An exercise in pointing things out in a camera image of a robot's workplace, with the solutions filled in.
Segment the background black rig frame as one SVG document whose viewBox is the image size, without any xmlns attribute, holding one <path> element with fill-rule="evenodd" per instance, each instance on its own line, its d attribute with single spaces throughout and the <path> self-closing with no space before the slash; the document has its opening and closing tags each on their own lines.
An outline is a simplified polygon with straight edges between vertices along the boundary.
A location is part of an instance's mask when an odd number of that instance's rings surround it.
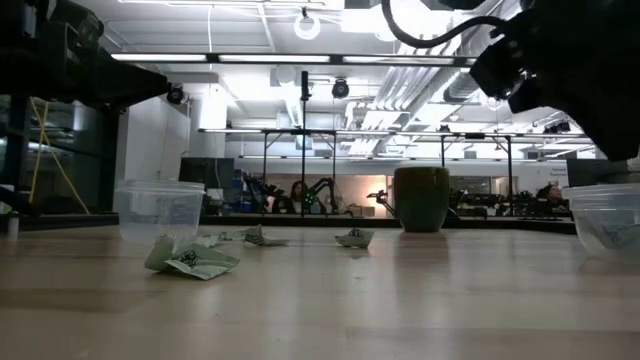
<svg viewBox="0 0 640 360">
<path fill-rule="evenodd" d="M 513 201 L 514 197 L 514 181 L 513 181 L 513 157 L 512 157 L 512 135 L 498 133 L 484 133 L 484 132 L 439 132 L 440 138 L 440 162 L 441 166 L 446 166 L 445 160 L 445 139 L 447 137 L 454 137 L 455 139 L 463 138 L 464 140 L 492 140 L 501 150 L 507 154 L 507 167 L 508 167 L 508 200 Z"/>
<path fill-rule="evenodd" d="M 336 145 L 337 145 L 337 131 L 336 130 L 321 130 L 321 129 L 306 129 L 308 134 L 307 137 L 311 137 L 312 135 L 318 135 L 321 138 L 324 135 L 332 136 L 333 143 L 329 144 L 329 147 L 333 150 L 333 155 L 331 160 L 333 162 L 333 173 L 330 178 L 334 180 L 335 183 L 335 175 L 336 175 Z M 262 178 L 263 185 L 266 185 L 267 180 L 267 157 L 268 157 L 268 148 L 270 147 L 270 143 L 268 142 L 268 137 L 270 134 L 276 134 L 275 140 L 279 139 L 283 134 L 289 134 L 293 136 L 301 136 L 302 137 L 302 129 L 300 128 L 292 128 L 292 129 L 264 129 L 261 131 L 264 135 L 264 146 L 263 146 L 263 155 L 262 155 Z"/>
</svg>

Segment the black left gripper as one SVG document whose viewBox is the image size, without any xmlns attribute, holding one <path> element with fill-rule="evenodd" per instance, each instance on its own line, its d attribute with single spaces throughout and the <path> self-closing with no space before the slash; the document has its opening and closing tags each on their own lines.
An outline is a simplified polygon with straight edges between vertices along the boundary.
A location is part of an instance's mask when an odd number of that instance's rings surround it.
<svg viewBox="0 0 640 360">
<path fill-rule="evenodd" d="M 170 82 L 160 73 L 109 64 L 99 44 L 103 34 L 104 24 L 89 9 L 53 10 L 47 22 L 48 99 L 127 108 L 169 91 Z"/>
</svg>

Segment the person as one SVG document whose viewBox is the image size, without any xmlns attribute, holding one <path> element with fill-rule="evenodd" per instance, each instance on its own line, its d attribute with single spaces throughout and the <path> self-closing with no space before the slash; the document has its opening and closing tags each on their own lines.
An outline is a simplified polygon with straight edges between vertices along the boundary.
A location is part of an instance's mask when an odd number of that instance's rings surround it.
<svg viewBox="0 0 640 360">
<path fill-rule="evenodd" d="M 301 180 L 292 184 L 289 192 L 289 199 L 286 201 L 288 214 L 300 214 L 304 212 L 306 189 L 306 184 Z"/>
<path fill-rule="evenodd" d="M 558 211 L 569 209 L 568 201 L 563 198 L 561 189 L 557 185 L 548 184 L 537 192 L 536 198 L 541 199 L 551 209 Z"/>
</svg>

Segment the black aluminium table frame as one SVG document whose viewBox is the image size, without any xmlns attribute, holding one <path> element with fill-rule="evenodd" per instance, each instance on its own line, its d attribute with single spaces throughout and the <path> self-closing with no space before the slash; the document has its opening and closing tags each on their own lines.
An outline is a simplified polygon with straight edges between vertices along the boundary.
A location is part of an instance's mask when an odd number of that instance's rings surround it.
<svg viewBox="0 0 640 360">
<path fill-rule="evenodd" d="M 57 215 L 41 217 L 22 217 L 19 219 L 19 230 L 39 231 L 81 227 L 100 227 L 118 225 L 116 215 Z M 376 218 L 339 218 L 339 217 L 215 217 L 205 216 L 199 221 L 200 226 L 254 226 L 268 227 L 321 227 L 321 228 L 401 228 L 397 219 Z M 484 219 L 447 219 L 443 229 L 481 229 L 481 230 L 522 230 L 539 231 L 555 234 L 576 235 L 573 222 L 520 220 L 517 218 L 497 217 Z"/>
</svg>

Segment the black monitor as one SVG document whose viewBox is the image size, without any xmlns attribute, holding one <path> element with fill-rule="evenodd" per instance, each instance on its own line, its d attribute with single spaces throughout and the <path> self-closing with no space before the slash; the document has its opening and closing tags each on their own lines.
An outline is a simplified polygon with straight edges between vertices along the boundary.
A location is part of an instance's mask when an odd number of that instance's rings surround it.
<svg viewBox="0 0 640 360">
<path fill-rule="evenodd" d="M 179 180 L 201 183 L 206 189 L 230 189 L 234 179 L 232 158 L 183 157 Z"/>
<path fill-rule="evenodd" d="M 570 187 L 640 182 L 640 169 L 633 169 L 625 161 L 569 159 L 567 171 Z"/>
</svg>

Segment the black overhead light bar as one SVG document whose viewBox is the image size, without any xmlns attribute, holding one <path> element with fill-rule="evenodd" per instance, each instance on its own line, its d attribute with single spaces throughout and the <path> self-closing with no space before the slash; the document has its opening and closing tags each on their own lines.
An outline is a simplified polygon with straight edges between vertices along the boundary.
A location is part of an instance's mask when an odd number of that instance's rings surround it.
<svg viewBox="0 0 640 360">
<path fill-rule="evenodd" d="M 150 64 L 332 65 L 470 68 L 475 57 L 285 53 L 116 53 L 115 60 Z"/>
</svg>

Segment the olive brown ceramic mug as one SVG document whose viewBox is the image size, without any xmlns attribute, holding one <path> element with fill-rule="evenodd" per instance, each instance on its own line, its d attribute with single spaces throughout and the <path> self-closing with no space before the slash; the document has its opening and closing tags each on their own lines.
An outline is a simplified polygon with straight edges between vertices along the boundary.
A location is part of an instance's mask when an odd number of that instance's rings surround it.
<svg viewBox="0 0 640 360">
<path fill-rule="evenodd" d="M 447 168 L 402 167 L 394 171 L 394 208 L 406 232 L 439 232 L 448 212 L 449 196 Z"/>
</svg>

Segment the clear plastic bin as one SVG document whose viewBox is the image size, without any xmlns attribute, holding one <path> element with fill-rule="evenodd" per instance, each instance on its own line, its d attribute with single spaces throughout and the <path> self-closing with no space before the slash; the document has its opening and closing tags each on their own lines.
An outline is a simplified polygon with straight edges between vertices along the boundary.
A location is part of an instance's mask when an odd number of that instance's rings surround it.
<svg viewBox="0 0 640 360">
<path fill-rule="evenodd" d="M 576 231 L 583 246 L 597 256 L 640 262 L 640 246 L 607 249 L 596 237 L 601 223 L 640 224 L 640 183 L 566 188 Z"/>
<path fill-rule="evenodd" d="M 153 243 L 163 235 L 195 236 L 205 186 L 169 180 L 121 180 L 115 209 L 124 240 Z"/>
</svg>

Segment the black tripod stand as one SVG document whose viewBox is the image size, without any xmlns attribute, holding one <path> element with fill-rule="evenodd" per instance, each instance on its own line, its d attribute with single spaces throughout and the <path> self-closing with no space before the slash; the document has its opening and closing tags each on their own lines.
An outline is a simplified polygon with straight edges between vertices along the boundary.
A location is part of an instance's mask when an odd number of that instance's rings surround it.
<svg viewBox="0 0 640 360">
<path fill-rule="evenodd" d="M 301 102 L 302 102 L 302 162 L 301 162 L 301 217 L 304 218 L 306 214 L 306 139 L 307 139 L 307 130 L 306 130 L 306 105 L 308 100 L 310 99 L 310 90 L 309 90 L 309 73 L 305 70 L 301 72 Z"/>
</svg>

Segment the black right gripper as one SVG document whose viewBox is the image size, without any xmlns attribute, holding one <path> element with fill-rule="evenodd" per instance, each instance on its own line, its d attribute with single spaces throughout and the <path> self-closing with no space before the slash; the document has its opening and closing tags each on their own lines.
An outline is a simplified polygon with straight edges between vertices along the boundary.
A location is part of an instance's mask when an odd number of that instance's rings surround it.
<svg viewBox="0 0 640 360">
<path fill-rule="evenodd" d="M 551 107 L 575 119 L 612 161 L 640 151 L 640 0 L 520 0 L 511 20 L 532 77 L 514 113 Z"/>
</svg>

